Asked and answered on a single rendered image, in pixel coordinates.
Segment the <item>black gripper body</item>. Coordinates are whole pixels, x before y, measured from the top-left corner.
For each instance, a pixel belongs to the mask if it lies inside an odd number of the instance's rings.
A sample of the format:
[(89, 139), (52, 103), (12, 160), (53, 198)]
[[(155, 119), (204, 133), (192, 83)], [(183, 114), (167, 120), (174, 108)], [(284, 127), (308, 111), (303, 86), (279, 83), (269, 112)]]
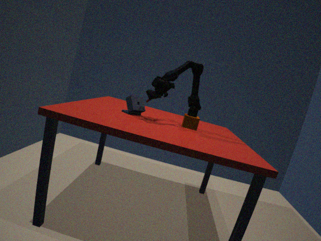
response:
[(157, 90), (155, 89), (155, 91), (153, 91), (152, 89), (148, 89), (146, 93), (149, 99), (155, 98), (156, 96), (163, 96), (163, 94), (164, 97), (168, 96), (168, 92), (163, 91), (162, 88), (158, 88)]

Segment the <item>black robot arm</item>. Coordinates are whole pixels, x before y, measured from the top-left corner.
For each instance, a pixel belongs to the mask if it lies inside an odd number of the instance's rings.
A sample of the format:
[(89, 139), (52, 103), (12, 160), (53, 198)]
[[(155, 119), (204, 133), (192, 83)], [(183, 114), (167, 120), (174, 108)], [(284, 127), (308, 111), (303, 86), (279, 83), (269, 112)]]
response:
[(178, 76), (185, 72), (188, 68), (191, 68), (193, 73), (192, 94), (188, 97), (188, 103), (190, 107), (188, 115), (197, 117), (198, 111), (201, 110), (201, 105), (198, 97), (198, 90), (200, 76), (204, 70), (204, 66), (202, 64), (187, 61), (177, 69), (167, 72), (162, 78), (157, 76), (151, 84), (156, 88), (156, 90), (158, 88), (162, 88), (163, 91), (167, 92), (171, 88), (175, 88), (175, 84), (171, 83), (170, 81), (175, 81), (178, 78)]

